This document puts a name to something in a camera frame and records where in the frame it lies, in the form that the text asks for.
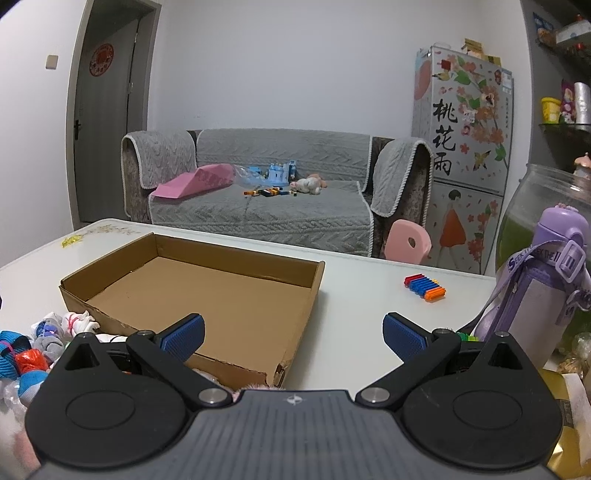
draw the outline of pink stool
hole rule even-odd
[[[431,238],[422,226],[408,220],[392,224],[384,247],[386,260],[419,265],[430,251]]]

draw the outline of bottle strap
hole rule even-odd
[[[591,309],[591,277],[589,277],[589,272],[584,267],[586,260],[585,251],[572,240],[569,242],[552,240],[542,244],[532,245],[511,255],[501,269],[499,269],[496,276],[497,282],[495,289],[492,291],[490,298],[482,310],[471,322],[459,329],[458,332],[472,333],[482,316],[485,314],[486,309],[503,291],[505,291],[511,279],[520,271],[523,263],[529,257],[537,258],[554,266],[567,284],[572,284],[581,269],[584,270],[584,276],[582,280],[580,280],[581,285],[574,285],[575,290],[579,290],[579,293],[575,295],[575,292],[573,292],[573,294],[570,295],[570,297],[573,298],[570,299],[569,297],[569,300],[571,300],[571,305],[569,305],[569,307],[578,306],[585,311]]]

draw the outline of white table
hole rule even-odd
[[[382,338],[386,313],[399,312],[429,331],[457,329],[474,318],[495,285],[492,277],[108,219],[75,232],[84,235],[77,243],[63,248],[60,238],[0,268],[0,329],[28,333],[48,312],[65,313],[58,289],[63,277],[150,232],[326,262],[284,384],[289,389],[342,388],[355,395],[401,363]],[[439,280],[446,298],[428,303],[407,290],[404,278],[416,273]]]

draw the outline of cardboard box lid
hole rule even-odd
[[[158,332],[200,313],[206,339],[199,354],[264,372],[277,385],[323,271],[323,262],[151,233],[64,278],[61,289],[134,329]]]

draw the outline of pink fabric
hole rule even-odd
[[[175,179],[161,183],[152,195],[180,199],[228,187],[234,181],[234,167],[229,163],[205,165],[195,171],[181,173]]]

